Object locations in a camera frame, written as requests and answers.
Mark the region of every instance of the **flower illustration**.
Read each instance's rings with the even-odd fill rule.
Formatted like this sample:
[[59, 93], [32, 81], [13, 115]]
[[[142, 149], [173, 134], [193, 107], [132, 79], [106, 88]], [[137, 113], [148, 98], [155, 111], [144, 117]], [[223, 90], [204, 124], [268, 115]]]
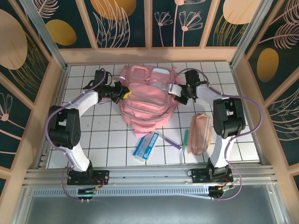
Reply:
[[176, 11], [174, 13], [174, 26], [173, 26], [173, 46], [176, 46], [176, 24], [177, 24], [177, 14], [178, 14], [178, 6], [182, 5], [190, 5], [190, 4], [198, 4], [205, 2], [206, 0], [174, 0], [176, 6]]
[[179, 13], [179, 21], [181, 23], [183, 37], [182, 47], [184, 46], [184, 35], [186, 31], [201, 29], [203, 24], [201, 21], [200, 11], [198, 13], [190, 12], [186, 17], [186, 11]]
[[171, 20], [170, 18], [171, 18], [171, 16], [169, 15], [169, 12], [167, 12], [167, 13], [162, 12], [161, 14], [159, 12], [155, 13], [155, 19], [159, 26], [162, 47], [164, 47], [164, 44], [163, 44], [163, 39], [162, 39], [161, 27], [172, 24], [173, 20]]
[[[24, 127], [12, 122], [10, 119], [9, 119], [9, 113], [11, 111], [11, 107], [13, 105], [13, 97], [10, 96], [9, 94], [6, 95], [6, 98], [4, 97], [4, 94], [1, 92], [0, 93], [0, 122], [3, 121], [3, 122], [10, 122], [11, 124], [19, 127], [19, 128], [22, 128], [22, 129], [25, 129]], [[18, 137], [14, 134], [11, 134], [11, 133], [8, 133], [4, 130], [1, 130], [0, 129], [0, 133], [3, 133], [3, 134], [6, 134], [12, 138], [15, 138], [15, 139], [18, 139], [18, 140], [21, 140], [21, 137]]]

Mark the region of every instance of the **white grid floor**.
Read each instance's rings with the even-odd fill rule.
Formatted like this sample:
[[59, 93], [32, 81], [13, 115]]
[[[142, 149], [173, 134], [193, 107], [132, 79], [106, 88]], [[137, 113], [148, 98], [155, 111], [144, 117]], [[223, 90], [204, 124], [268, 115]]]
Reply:
[[[237, 88], [227, 62], [192, 62], [192, 63], [145, 63], [144, 65], [173, 68], [177, 71], [185, 68], [202, 70], [209, 78], [213, 87], [225, 94], [237, 95]], [[114, 80], [123, 69], [124, 64], [72, 66], [64, 94], [63, 104], [73, 100], [82, 88], [93, 79], [99, 68], [104, 68], [114, 75]], [[159, 131], [166, 137], [182, 145], [185, 129], [190, 126], [191, 118], [196, 113], [205, 113], [212, 117], [212, 108], [201, 99], [196, 103], [190, 99], [187, 105], [179, 105], [170, 121]], [[87, 110], [80, 119], [80, 144], [85, 155], [92, 161], [94, 167], [136, 166], [136, 165], [165, 165], [207, 162], [212, 154], [216, 133], [212, 128], [212, 142], [208, 150], [201, 156], [180, 152], [163, 140], [159, 140], [147, 162], [134, 158], [132, 151], [138, 143], [132, 128], [124, 123], [119, 105], [111, 102], [96, 104]], [[237, 139], [233, 145], [230, 161], [258, 161], [258, 154], [252, 136], [247, 135]], [[51, 150], [46, 168], [63, 168], [68, 165], [66, 156], [57, 150]]]

